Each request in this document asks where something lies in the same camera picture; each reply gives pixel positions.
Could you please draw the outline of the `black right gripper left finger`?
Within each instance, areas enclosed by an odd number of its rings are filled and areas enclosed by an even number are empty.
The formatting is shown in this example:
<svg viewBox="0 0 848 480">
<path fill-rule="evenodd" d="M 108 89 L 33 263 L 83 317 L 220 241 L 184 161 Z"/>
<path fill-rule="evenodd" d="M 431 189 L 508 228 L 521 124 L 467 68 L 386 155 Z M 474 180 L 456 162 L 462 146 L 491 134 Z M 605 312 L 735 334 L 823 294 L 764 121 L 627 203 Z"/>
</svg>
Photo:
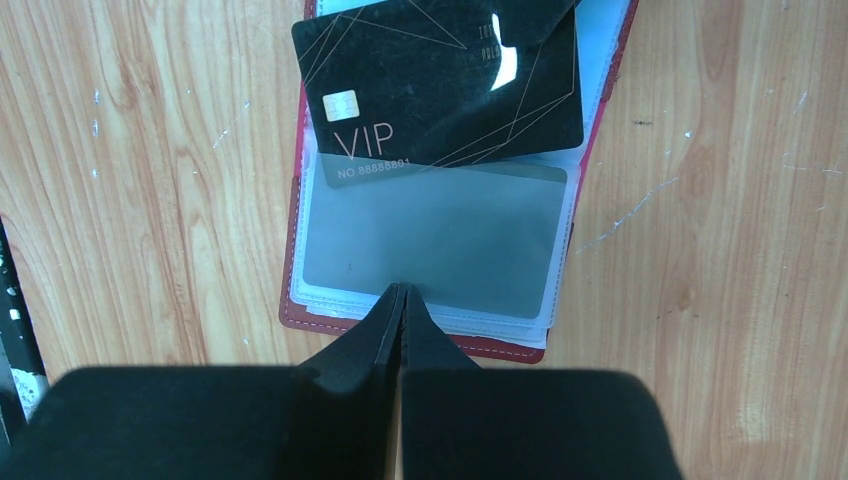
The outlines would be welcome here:
<svg viewBox="0 0 848 480">
<path fill-rule="evenodd" d="M 86 367 L 47 393 L 5 479 L 381 479 L 406 289 L 296 366 Z"/>
</svg>

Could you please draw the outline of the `red card holder wallet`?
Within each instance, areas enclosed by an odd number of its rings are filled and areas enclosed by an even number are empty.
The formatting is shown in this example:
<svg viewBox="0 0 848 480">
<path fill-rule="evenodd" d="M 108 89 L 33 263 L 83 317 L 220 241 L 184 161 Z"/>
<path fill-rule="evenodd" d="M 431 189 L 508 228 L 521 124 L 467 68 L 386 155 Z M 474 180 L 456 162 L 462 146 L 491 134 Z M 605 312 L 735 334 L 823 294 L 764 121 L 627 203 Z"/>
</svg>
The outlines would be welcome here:
<svg viewBox="0 0 848 480">
<path fill-rule="evenodd" d="M 634 1 L 309 1 L 279 306 L 340 335 L 391 284 L 534 364 Z"/>
</svg>

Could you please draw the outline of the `black VIP credit card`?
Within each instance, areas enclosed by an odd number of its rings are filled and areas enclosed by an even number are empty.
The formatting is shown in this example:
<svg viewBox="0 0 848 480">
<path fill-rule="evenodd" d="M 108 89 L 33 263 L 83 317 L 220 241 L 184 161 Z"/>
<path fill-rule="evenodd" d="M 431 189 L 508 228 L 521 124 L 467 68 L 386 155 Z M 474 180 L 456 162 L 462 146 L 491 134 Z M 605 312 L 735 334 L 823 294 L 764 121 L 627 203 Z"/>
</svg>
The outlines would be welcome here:
<svg viewBox="0 0 848 480">
<path fill-rule="evenodd" d="M 571 1 L 380 1 L 291 35 L 333 188 L 583 142 Z"/>
</svg>

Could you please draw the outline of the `thin credit card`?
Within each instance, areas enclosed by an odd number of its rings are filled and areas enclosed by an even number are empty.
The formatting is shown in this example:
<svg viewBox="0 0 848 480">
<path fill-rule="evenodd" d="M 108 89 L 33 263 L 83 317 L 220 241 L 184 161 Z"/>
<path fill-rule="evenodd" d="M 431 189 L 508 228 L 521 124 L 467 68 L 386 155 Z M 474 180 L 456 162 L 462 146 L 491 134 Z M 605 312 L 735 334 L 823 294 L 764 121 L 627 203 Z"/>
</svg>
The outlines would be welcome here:
<svg viewBox="0 0 848 480">
<path fill-rule="evenodd" d="M 541 319 L 574 185 L 564 169 L 517 160 L 439 168 L 320 154 L 300 282 L 348 303 L 408 283 L 453 314 Z"/>
</svg>

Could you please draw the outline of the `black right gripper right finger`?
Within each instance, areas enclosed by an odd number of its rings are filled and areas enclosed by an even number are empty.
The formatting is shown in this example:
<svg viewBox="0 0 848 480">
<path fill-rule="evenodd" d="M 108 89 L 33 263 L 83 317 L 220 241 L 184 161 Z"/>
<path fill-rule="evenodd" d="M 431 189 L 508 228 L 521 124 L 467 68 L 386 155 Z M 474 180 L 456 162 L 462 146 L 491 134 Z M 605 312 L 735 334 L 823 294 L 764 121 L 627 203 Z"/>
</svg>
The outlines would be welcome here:
<svg viewBox="0 0 848 480">
<path fill-rule="evenodd" d="M 402 469 L 408 479 L 678 479 L 666 424 L 636 376 L 483 368 L 406 292 Z"/>
</svg>

